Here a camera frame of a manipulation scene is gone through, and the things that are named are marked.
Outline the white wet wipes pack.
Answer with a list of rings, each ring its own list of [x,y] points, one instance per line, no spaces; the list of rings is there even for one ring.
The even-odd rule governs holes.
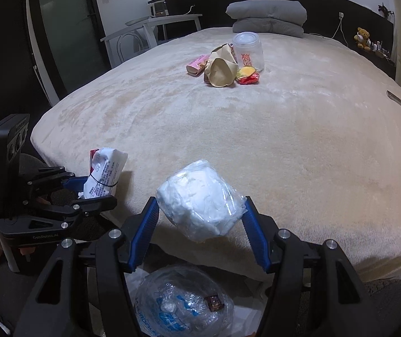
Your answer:
[[[114,148],[90,150],[90,173],[81,192],[84,199],[115,195],[128,153]]]

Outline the large white tissue ball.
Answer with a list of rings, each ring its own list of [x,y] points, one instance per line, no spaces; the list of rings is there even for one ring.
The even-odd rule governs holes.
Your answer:
[[[246,199],[206,160],[190,163],[157,190],[168,220],[197,243],[225,236],[246,212]]]

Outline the small white tissue ball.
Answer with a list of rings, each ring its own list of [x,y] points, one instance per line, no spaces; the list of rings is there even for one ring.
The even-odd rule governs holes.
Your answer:
[[[160,308],[164,313],[174,313],[177,310],[177,303],[172,300],[165,299],[162,301]]]

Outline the pink cake box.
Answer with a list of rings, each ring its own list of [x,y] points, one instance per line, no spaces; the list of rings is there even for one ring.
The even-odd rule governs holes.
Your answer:
[[[202,55],[194,59],[194,61],[190,62],[186,65],[186,71],[189,75],[197,77],[200,75],[207,65],[209,55]]]

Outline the brown paper bag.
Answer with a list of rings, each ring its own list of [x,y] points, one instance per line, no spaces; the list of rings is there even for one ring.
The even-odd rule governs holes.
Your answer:
[[[230,86],[236,79],[238,69],[233,48],[230,44],[223,44],[211,52],[204,70],[204,82],[215,88]]]

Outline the yellow red snack packet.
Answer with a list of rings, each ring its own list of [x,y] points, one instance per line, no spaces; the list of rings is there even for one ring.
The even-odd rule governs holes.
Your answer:
[[[258,71],[251,66],[240,68],[236,74],[236,81],[239,85],[253,85],[259,82]]]

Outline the clear plastic jar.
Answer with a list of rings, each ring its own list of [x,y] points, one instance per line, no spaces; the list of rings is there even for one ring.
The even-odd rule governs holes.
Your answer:
[[[233,51],[240,68],[251,66],[258,72],[265,69],[263,47],[257,33],[237,33],[233,37]]]

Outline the dark brown snack wrapper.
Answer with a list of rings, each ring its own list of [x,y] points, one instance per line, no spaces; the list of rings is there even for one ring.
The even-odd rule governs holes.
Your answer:
[[[225,307],[218,294],[210,295],[204,298],[210,312],[218,312]]]

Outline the clear plastic trash bag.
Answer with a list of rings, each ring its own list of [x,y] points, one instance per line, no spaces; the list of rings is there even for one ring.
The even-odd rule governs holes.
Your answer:
[[[139,268],[125,278],[147,336],[251,336],[267,300],[266,283],[216,268],[182,264],[153,272]],[[225,307],[212,313],[204,298],[214,294]],[[177,303],[176,312],[162,312],[165,299]]]

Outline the beige plush bed blanket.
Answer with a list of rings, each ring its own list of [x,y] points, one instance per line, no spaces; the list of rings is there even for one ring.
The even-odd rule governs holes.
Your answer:
[[[209,161],[300,239],[336,240],[361,278],[401,274],[401,87],[336,40],[261,36],[255,85],[214,88],[186,65],[228,43],[210,28],[122,63],[62,99],[31,132],[50,166],[128,153],[111,219],[142,210],[172,174]]]

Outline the white metal chair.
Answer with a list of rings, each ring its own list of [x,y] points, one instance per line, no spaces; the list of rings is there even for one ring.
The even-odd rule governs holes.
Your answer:
[[[144,49],[146,49],[146,42],[138,31],[122,34],[116,42],[116,51],[120,62],[138,56]]]

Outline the dark glass door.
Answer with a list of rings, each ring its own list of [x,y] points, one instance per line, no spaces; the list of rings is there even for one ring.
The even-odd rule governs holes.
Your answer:
[[[29,0],[41,58],[59,99],[111,69],[96,0]]]

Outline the lower grey pillow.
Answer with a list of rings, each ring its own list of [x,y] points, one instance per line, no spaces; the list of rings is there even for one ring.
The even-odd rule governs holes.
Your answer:
[[[233,24],[234,33],[246,31],[254,33],[276,33],[300,38],[302,38],[304,34],[304,30],[301,26],[274,18],[248,17],[237,20]]]

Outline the grey pillow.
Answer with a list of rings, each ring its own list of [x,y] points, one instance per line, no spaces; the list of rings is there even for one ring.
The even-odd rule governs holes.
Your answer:
[[[276,33],[300,38],[302,38],[304,34],[304,30],[301,26],[274,18],[248,17],[237,20],[233,24],[234,33],[246,31],[254,33]]]
[[[274,18],[303,26],[307,20],[307,11],[298,1],[290,0],[245,0],[233,2],[226,8],[226,14],[232,19],[248,17]]]

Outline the brown teddy bear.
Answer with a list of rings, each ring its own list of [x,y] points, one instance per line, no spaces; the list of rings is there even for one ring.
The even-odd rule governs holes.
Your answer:
[[[354,40],[358,49],[370,52],[372,43],[370,41],[370,33],[363,28],[358,28],[357,33],[354,35]]]

